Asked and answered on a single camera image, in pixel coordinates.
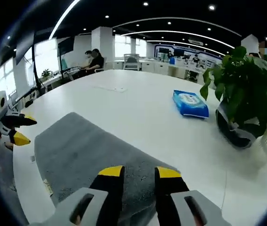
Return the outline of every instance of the potted plant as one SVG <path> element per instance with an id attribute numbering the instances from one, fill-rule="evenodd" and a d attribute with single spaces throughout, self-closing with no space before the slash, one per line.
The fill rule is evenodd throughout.
<path id="1" fill-rule="evenodd" d="M 267 129 L 267 55 L 246 55 L 245 47 L 235 48 L 222 64 L 203 74 L 201 96 L 207 100 L 212 73 L 215 96 L 221 103 L 216 121 L 228 141 L 238 148 L 248 148 Z"/>
<path id="2" fill-rule="evenodd" d="M 51 75 L 51 71 L 49 71 L 49 69 L 45 69 L 43 73 L 41 74 L 41 79 L 40 79 L 41 82 L 48 80 L 50 75 Z"/>

